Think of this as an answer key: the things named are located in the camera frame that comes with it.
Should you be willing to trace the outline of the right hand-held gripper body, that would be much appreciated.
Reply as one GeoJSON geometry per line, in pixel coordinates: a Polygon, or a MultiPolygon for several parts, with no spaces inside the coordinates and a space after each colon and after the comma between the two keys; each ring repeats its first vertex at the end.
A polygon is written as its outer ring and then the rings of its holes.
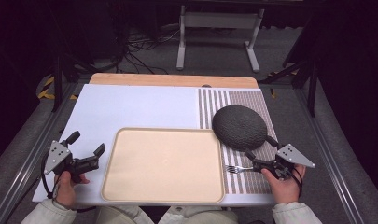
{"type": "Polygon", "coordinates": [[[277,179],[289,179],[293,176],[296,164],[315,168],[315,164],[306,158],[291,144],[287,144],[276,151],[275,158],[270,161],[253,159],[253,170],[260,172],[262,169],[269,170],[277,179]]]}

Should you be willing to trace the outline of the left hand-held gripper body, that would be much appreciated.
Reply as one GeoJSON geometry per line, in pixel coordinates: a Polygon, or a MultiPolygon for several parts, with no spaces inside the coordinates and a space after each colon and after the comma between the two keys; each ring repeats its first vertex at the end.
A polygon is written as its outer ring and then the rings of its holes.
{"type": "Polygon", "coordinates": [[[72,152],[67,146],[56,141],[50,145],[49,154],[46,159],[44,174],[53,172],[60,175],[64,171],[71,174],[71,179],[75,183],[82,181],[81,175],[99,168],[99,157],[95,155],[84,159],[74,159],[72,152]]]}

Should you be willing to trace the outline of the silver metal fork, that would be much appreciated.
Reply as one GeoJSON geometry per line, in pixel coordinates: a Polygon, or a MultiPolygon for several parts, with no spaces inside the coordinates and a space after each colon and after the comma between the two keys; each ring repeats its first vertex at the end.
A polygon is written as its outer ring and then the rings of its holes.
{"type": "Polygon", "coordinates": [[[252,167],[242,167],[242,166],[233,166],[233,165],[228,165],[226,167],[226,171],[232,174],[240,174],[242,172],[253,172],[252,167]]]}

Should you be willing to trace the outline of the person's right hand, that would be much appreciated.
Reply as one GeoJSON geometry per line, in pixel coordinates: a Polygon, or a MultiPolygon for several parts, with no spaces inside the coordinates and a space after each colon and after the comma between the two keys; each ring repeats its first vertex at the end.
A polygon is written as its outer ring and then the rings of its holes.
{"type": "Polygon", "coordinates": [[[294,203],[299,200],[301,189],[293,177],[288,180],[278,180],[267,169],[262,169],[261,173],[270,184],[276,203],[294,203]]]}

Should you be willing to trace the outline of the person's left hand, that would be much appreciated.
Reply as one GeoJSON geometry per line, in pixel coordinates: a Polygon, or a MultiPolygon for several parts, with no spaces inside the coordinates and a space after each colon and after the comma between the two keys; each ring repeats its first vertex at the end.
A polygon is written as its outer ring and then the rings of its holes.
{"type": "Polygon", "coordinates": [[[67,209],[73,209],[76,205],[76,183],[71,180],[71,174],[68,171],[64,171],[54,177],[54,182],[56,186],[54,200],[57,204],[67,209]]]}

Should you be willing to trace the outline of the black round textured plate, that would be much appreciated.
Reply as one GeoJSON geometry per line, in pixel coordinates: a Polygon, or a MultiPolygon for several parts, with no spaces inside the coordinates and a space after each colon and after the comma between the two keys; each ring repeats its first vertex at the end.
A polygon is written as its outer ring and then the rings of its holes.
{"type": "Polygon", "coordinates": [[[243,152],[261,147],[268,136],[264,119],[242,105],[219,109],[212,118],[212,130],[222,144],[243,152]]]}

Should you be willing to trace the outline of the striped woven placemat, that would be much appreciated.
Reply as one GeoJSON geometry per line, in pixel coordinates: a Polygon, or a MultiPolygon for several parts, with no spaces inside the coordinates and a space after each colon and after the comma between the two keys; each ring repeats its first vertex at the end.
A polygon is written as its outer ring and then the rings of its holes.
{"type": "MultiPolygon", "coordinates": [[[[216,112],[227,105],[243,105],[256,111],[267,125],[268,135],[276,139],[262,91],[228,91],[199,89],[199,128],[211,129],[212,118],[216,112]]],[[[221,146],[222,168],[228,165],[251,167],[252,162],[244,154],[224,145],[221,146]]],[[[271,188],[261,173],[242,172],[233,174],[223,171],[227,194],[270,194],[271,188]]]]}

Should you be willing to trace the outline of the yellow black floor tape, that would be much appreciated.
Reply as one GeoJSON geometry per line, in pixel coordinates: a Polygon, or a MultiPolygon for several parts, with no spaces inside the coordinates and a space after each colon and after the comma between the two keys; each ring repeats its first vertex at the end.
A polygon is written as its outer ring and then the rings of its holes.
{"type": "Polygon", "coordinates": [[[37,95],[38,99],[50,99],[54,100],[55,95],[52,93],[49,93],[49,88],[54,82],[54,76],[50,76],[47,81],[45,82],[43,88],[41,89],[40,93],[37,95]]]}

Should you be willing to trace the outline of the white board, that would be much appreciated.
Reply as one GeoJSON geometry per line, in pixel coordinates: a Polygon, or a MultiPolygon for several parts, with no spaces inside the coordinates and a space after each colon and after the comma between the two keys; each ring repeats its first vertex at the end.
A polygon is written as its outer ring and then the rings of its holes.
{"type": "Polygon", "coordinates": [[[76,188],[80,205],[224,205],[250,206],[273,203],[272,194],[227,194],[219,203],[116,203],[104,200],[102,186],[117,133],[124,128],[199,128],[199,89],[260,91],[259,89],[152,87],[87,84],[83,87],[63,131],[67,138],[75,131],[80,137],[70,146],[76,158],[86,158],[101,144],[105,153],[99,168],[87,174],[89,183],[76,188]]]}

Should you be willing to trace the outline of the black tripod stand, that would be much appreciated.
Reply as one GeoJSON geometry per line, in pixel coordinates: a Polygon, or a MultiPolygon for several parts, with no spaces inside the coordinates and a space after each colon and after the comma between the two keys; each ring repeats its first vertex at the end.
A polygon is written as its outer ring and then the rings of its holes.
{"type": "Polygon", "coordinates": [[[63,77],[68,82],[77,82],[79,79],[78,69],[79,65],[85,72],[97,73],[98,70],[90,65],[84,63],[79,58],[68,53],[57,53],[54,57],[53,76],[54,76],[54,106],[52,111],[56,112],[58,107],[63,102],[63,77]]]}
{"type": "Polygon", "coordinates": [[[309,82],[307,108],[315,116],[315,92],[318,78],[317,64],[320,59],[322,40],[319,38],[321,26],[315,17],[306,22],[298,39],[283,62],[284,69],[259,80],[258,84],[271,84],[276,80],[296,72],[290,83],[294,89],[301,89],[309,82]]]}

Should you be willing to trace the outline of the beige rectangular tray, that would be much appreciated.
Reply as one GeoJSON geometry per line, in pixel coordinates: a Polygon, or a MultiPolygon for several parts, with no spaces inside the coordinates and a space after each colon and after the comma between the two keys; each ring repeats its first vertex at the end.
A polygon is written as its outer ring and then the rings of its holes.
{"type": "Polygon", "coordinates": [[[116,203],[219,203],[220,143],[211,130],[124,128],[115,138],[102,197],[116,203]]]}

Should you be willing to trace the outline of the person's legs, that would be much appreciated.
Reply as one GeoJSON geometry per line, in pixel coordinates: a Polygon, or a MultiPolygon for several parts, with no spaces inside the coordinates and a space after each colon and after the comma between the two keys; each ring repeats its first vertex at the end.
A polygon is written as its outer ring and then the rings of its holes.
{"type": "Polygon", "coordinates": [[[238,224],[232,211],[218,206],[171,206],[158,223],[139,206],[101,206],[94,224],[238,224]]]}

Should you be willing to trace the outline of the white metal stand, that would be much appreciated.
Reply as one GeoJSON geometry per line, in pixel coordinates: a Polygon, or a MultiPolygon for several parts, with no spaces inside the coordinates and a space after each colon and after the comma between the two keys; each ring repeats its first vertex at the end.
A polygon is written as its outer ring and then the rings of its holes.
{"type": "Polygon", "coordinates": [[[260,9],[254,14],[239,13],[216,13],[216,12],[188,12],[182,6],[179,17],[179,46],[176,59],[176,69],[181,71],[185,64],[187,28],[226,28],[226,29],[250,29],[252,36],[245,42],[245,50],[254,73],[258,73],[259,62],[254,50],[259,28],[264,16],[264,9],[260,9]]]}

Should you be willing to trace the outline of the grey metal rail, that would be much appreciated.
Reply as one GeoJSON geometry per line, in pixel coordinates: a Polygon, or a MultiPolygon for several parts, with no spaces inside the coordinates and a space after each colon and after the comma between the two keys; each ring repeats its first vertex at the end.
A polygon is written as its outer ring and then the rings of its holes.
{"type": "Polygon", "coordinates": [[[54,102],[42,99],[13,138],[0,158],[0,224],[20,224],[34,208],[32,201],[38,189],[40,163],[52,140],[61,136],[72,112],[74,100],[82,86],[63,86],[63,102],[53,111],[54,102]]]}
{"type": "Polygon", "coordinates": [[[319,152],[324,162],[326,169],[329,173],[331,178],[331,182],[333,183],[334,188],[342,202],[343,209],[348,216],[348,219],[351,224],[364,224],[363,218],[358,211],[357,205],[352,197],[350,190],[347,187],[347,184],[343,178],[343,175],[338,167],[336,160],[334,160],[329,144],[316,120],[315,117],[312,116],[309,109],[307,108],[307,100],[306,95],[302,90],[294,90],[295,95],[301,105],[301,109],[303,110],[304,116],[307,119],[314,135],[316,142],[319,145],[319,152]]]}

